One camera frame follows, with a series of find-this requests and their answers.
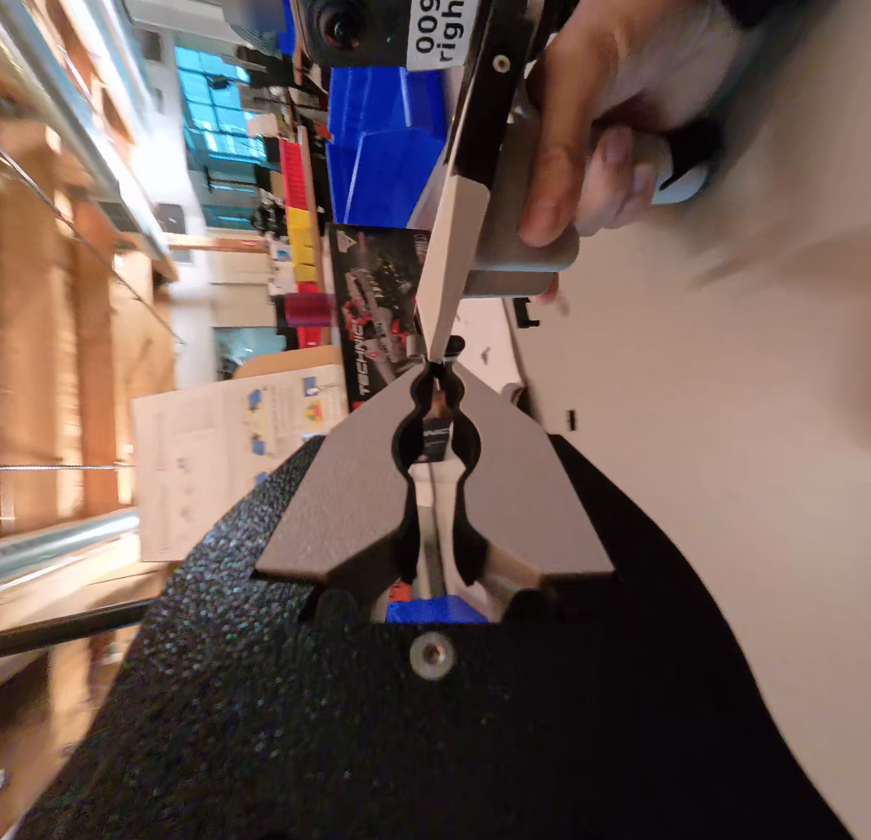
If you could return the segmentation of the large glass window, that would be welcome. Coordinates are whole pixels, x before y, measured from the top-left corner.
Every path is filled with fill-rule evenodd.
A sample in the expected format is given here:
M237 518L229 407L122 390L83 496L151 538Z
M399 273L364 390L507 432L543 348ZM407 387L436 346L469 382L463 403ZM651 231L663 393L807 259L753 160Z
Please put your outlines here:
M261 137L249 134L254 117L242 106L248 73L219 55L175 45L182 134L188 169L206 225L252 231L262 203L258 175L269 169Z

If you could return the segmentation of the person's right hand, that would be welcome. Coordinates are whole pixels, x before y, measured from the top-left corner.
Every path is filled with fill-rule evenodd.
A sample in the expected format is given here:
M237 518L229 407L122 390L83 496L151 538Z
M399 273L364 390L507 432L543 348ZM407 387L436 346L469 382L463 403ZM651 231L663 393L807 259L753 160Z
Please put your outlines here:
M657 175L637 133L703 112L746 43L717 0L581 0L528 77L541 114L520 237L545 246L636 221Z

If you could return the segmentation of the small black toy assembly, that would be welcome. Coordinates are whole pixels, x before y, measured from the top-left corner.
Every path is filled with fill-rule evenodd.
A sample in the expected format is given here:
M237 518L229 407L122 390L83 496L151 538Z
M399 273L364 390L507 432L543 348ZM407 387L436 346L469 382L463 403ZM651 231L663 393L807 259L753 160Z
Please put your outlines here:
M454 370L454 365L465 349L465 340L462 335L451 334L444 353L440 359L428 360L429 372L431 377L435 377L439 381L451 375Z

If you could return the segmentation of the black metal rod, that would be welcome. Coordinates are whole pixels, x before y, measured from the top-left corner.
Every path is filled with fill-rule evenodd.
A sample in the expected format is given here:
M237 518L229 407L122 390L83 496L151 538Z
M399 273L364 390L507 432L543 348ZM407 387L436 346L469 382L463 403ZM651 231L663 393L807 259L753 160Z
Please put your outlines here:
M142 622L156 601L156 598L140 599L3 630L1 657L53 648L77 639L134 627Z

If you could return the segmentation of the open white instruction booklet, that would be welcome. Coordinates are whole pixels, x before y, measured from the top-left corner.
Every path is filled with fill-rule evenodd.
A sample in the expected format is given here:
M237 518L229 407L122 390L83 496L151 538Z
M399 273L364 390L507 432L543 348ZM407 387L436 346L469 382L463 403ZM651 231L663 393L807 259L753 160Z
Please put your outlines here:
M464 341L457 362L520 409L526 382L504 302L463 299L455 315L452 334Z

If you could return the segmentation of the maroon cylinder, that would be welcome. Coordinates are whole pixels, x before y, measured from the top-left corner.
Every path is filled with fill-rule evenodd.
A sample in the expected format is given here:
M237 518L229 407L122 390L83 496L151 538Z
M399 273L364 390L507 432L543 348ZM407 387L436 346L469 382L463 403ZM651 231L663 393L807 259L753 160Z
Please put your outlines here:
M333 324L334 297L322 292L296 292L283 296L286 324L294 329L324 329Z

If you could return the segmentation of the small white printed box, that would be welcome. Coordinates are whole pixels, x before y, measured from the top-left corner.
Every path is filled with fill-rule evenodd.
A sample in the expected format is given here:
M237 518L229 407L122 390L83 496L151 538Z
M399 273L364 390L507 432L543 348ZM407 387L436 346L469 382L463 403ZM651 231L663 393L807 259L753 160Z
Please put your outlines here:
M268 241L268 247L271 261L271 272L267 281L268 294L277 297L297 292L289 244L281 239L271 239Z

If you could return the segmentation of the white printed instruction sheet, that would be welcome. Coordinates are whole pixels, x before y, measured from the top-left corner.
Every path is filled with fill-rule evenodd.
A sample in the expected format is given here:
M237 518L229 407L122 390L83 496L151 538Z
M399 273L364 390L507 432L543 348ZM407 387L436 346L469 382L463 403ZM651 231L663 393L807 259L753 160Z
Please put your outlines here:
M242 498L348 413L338 364L217 381L132 404L139 558L183 560Z

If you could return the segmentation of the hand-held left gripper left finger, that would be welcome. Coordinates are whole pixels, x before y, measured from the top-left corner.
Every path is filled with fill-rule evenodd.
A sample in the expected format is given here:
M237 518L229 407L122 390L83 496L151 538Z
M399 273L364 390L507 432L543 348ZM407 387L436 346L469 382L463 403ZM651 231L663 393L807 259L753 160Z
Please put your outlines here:
M421 530L408 471L422 453L434 380L429 363L414 365L323 438L258 577L341 589L364 606L415 581Z

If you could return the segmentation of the black toy set box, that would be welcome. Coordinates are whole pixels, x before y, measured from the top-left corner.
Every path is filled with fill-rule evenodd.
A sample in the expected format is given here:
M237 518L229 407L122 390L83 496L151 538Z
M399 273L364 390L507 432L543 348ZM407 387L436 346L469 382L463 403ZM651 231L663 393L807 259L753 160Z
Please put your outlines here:
M420 229L329 224L347 403L358 410L421 364L416 293L430 242Z

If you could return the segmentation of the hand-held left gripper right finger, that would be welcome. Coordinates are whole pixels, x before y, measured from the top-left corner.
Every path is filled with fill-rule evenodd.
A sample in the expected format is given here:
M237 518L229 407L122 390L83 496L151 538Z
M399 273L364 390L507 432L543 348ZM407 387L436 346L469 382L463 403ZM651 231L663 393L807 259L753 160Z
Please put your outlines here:
M573 596L615 568L547 432L461 364L449 448L435 466L435 527L448 595L488 623L534 591Z

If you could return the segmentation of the tan wooden board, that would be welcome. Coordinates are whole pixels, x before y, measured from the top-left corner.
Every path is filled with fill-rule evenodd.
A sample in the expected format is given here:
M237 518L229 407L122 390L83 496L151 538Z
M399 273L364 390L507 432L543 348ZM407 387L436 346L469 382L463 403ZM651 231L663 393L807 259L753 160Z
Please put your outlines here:
M289 371L319 368L343 363L342 352L333 345L294 349L275 354L257 355L240 366L234 380L263 377Z

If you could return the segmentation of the silver spiral air duct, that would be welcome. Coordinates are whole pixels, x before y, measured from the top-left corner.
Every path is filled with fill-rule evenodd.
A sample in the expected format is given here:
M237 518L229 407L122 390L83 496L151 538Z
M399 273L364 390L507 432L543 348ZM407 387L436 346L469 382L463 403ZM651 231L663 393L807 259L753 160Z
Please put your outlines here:
M98 124L90 102L51 52L24 0L1 0L2 75L60 138L84 171L83 190L121 236L179 279L165 233L142 186Z
M128 507L2 538L1 580L13 580L32 570L41 570L70 553L134 533L138 525L137 508Z

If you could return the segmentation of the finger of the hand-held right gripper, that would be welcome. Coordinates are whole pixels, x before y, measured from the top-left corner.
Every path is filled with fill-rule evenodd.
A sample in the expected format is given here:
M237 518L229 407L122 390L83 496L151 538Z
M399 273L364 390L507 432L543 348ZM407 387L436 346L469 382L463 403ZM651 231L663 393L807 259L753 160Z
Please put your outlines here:
M448 177L416 293L416 311L428 362L442 362L475 263L489 205L484 185L458 174Z

